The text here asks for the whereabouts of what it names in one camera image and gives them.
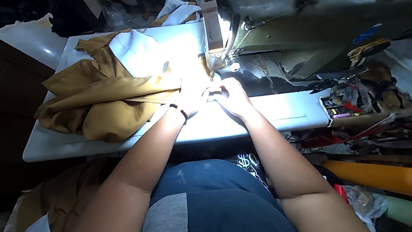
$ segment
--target mustard fabric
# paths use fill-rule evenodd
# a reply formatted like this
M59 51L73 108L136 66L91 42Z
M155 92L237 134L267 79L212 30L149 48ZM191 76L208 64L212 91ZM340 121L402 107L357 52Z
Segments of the mustard fabric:
M110 50L122 31L79 40L76 48L95 60L82 59L42 84L55 97L35 114L40 124L89 140L119 142L135 133L161 104L179 95L181 78L167 64L162 76L134 78Z

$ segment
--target brown fabric pile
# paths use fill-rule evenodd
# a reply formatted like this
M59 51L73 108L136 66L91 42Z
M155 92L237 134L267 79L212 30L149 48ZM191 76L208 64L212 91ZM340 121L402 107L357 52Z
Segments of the brown fabric pile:
M51 232L72 231L97 189L119 161L120 158L97 159L90 164L81 164L32 189L16 212L16 232L24 232L47 213Z
M396 86L396 79L391 70L377 61L364 65L368 72L359 74L361 82L375 94L375 100L386 110L407 109L412 107L409 95L402 93Z
M43 127L119 142L135 133L160 104L176 99L181 79L170 63L162 76L145 78L134 78L123 67L108 46L120 32L79 40L76 48L95 60L82 59L43 82L56 96L37 109L35 118Z

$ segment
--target red object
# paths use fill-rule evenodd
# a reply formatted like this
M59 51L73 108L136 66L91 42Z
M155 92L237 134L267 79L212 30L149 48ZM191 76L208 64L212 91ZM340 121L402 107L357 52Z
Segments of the red object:
M345 102L345 104L343 105L343 107L345 107L346 109L352 110L352 111L354 111L355 113L360 113L360 112L363 111L363 110L359 109L358 107L353 106L353 105L351 104L351 101L349 101L349 100L347 100L347 101Z
M343 199L346 201L346 203L349 205L348 197L346 196L345 189L343 188L342 185L334 185L333 186L337 193L343 197Z
M302 143L303 148L315 148L315 147L324 147L332 144L337 144L344 142L342 139L333 136L331 132L323 134L314 140L304 141Z

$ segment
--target gray patch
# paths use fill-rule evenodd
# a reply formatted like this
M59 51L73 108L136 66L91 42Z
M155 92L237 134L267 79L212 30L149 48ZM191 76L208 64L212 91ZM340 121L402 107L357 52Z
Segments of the gray patch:
M187 195L180 193L158 200L149 208L142 232L187 232Z
M179 182L180 182L180 181L183 181L183 184L186 184L186 179L185 179L185 176L183 175L182 169L180 169L180 170L178 171L178 177L180 177Z
M205 163L204 166L205 166L205 169L209 169L212 165L210 163Z

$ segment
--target dollar sign print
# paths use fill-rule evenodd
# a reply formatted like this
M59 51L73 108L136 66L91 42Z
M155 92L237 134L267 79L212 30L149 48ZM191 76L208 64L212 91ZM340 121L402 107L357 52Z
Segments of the dollar sign print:
M249 156L247 154L238 154L237 158L237 163L243 168L248 168L250 166Z

